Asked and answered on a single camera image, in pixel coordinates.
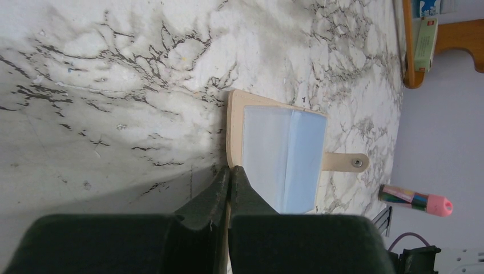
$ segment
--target gray wall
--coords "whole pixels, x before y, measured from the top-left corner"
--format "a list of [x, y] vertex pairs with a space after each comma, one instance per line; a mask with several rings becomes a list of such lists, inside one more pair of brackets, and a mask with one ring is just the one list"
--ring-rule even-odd
[[[442, 218], [397, 208], [387, 245], [412, 231], [438, 247], [484, 247], [483, 141], [484, 74], [463, 51], [435, 56], [422, 87], [404, 91], [392, 184], [446, 196], [454, 212]], [[420, 246], [407, 237], [394, 252]]]

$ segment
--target wooden shelf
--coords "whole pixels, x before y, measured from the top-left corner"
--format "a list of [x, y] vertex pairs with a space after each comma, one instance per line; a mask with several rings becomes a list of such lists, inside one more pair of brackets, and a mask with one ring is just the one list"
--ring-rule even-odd
[[[404, 84], [417, 88], [424, 81], [425, 72], [414, 69], [414, 26], [411, 0], [404, 2], [405, 36], [407, 46], [407, 69]], [[484, 73], [484, 19], [444, 24], [438, 26], [435, 54], [448, 50], [465, 50], [474, 59], [475, 70]]]

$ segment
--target marble table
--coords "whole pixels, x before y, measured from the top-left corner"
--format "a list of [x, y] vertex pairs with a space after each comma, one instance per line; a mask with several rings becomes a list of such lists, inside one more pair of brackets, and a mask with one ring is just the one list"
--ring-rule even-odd
[[227, 91], [330, 116], [314, 213], [375, 217], [402, 102], [385, 0], [2, 1], [0, 268], [53, 212], [171, 212], [226, 164]]

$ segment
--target cable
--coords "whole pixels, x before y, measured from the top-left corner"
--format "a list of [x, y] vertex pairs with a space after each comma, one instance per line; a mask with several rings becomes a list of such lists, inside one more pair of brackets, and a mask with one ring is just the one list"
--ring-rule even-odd
[[407, 236], [414, 236], [414, 237], [417, 237], [419, 240], [421, 240], [421, 241], [422, 241], [422, 243], [423, 243], [423, 244], [424, 244], [426, 247], [430, 246], [429, 242], [428, 242], [428, 241], [426, 241], [426, 240], [424, 239], [424, 237], [420, 236], [419, 234], [414, 233], [414, 232], [406, 232], [406, 233], [403, 233], [402, 235], [400, 235], [399, 237], [397, 237], [397, 238], [395, 239], [395, 241], [393, 241], [393, 243], [392, 243], [392, 244], [390, 245], [390, 247], [388, 248], [388, 251], [392, 251], [392, 249], [395, 247], [395, 245], [397, 245], [397, 243], [398, 243], [398, 242], [399, 242], [401, 239], [403, 239], [404, 237], [407, 237]]

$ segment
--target bottle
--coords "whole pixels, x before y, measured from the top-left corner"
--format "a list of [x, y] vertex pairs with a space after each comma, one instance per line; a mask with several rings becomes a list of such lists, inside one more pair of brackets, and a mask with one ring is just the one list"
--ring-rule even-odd
[[378, 199], [391, 206], [413, 208], [440, 217], [449, 216], [453, 210], [452, 203], [446, 197], [422, 194], [387, 184], [380, 186]]

